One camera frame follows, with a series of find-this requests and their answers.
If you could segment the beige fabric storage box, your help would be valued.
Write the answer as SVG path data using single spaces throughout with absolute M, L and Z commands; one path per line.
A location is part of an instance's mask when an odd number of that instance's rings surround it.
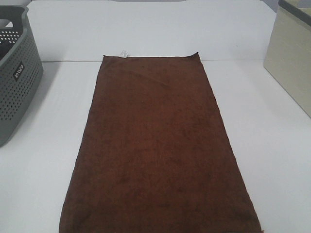
M 280 0 L 264 68 L 311 114 L 311 2 Z

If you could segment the brown towel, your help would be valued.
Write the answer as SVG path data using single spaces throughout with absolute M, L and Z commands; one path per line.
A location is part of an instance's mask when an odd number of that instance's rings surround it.
M 197 53 L 103 57 L 59 231 L 262 231 Z

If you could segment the grey perforated plastic basket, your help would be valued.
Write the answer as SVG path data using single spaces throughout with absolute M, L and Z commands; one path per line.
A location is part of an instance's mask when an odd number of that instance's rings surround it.
M 0 18 L 13 24 L 0 30 L 0 144 L 11 138 L 28 109 L 43 66 L 27 16 L 28 8 L 2 5 Z

